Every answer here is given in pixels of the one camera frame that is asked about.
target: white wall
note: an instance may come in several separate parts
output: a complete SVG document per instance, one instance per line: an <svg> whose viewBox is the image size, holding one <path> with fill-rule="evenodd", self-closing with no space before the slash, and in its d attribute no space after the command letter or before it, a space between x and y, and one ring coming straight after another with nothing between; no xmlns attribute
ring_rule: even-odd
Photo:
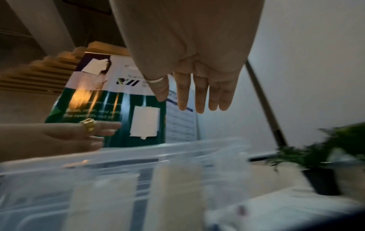
<svg viewBox="0 0 365 231"><path fill-rule="evenodd" d="M0 124L44 123L57 96L0 91Z"/></svg>
<svg viewBox="0 0 365 231"><path fill-rule="evenodd" d="M277 148L246 68L240 73L230 108L209 111L207 100L205 112L198 115L198 129L201 139L244 137L251 145L251 155L272 153Z"/></svg>
<svg viewBox="0 0 365 231"><path fill-rule="evenodd" d="M249 60L289 145L365 121L364 12L364 0L266 0Z"/></svg>

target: hand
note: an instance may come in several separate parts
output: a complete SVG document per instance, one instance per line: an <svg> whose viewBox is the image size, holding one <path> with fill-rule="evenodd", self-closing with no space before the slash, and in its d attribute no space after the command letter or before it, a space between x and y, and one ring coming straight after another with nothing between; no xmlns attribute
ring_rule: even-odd
<svg viewBox="0 0 365 231"><path fill-rule="evenodd" d="M83 124L9 124L0 125L0 162L25 158L96 151L104 138L114 135L119 122L98 121L88 133Z"/></svg>
<svg viewBox="0 0 365 231"><path fill-rule="evenodd" d="M159 101L174 75L178 106L185 110L190 74L195 106L227 110L250 52L264 0L111 0L123 39Z"/></svg>

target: gold ring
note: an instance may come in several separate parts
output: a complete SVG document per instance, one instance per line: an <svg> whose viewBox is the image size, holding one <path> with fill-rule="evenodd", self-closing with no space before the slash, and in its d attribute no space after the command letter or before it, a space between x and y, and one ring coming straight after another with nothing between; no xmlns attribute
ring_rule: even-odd
<svg viewBox="0 0 365 231"><path fill-rule="evenodd" d="M80 121L80 123L82 123L84 125L87 132L92 132L95 129L96 120L91 119L91 118L87 118L86 120Z"/></svg>

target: plastic container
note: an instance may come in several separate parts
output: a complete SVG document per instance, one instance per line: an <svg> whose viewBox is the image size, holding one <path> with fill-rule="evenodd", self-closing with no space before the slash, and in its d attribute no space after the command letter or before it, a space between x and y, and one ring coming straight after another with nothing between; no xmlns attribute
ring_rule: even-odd
<svg viewBox="0 0 365 231"><path fill-rule="evenodd" d="M0 164L0 231L246 230L241 138Z"/></svg>

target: transparent plastic box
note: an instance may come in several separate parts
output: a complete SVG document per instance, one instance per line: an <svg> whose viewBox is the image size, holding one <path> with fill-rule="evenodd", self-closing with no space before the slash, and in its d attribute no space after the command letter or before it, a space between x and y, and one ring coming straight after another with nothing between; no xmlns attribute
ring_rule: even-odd
<svg viewBox="0 0 365 231"><path fill-rule="evenodd" d="M1 163L0 231L246 230L246 150L229 138Z"/></svg>

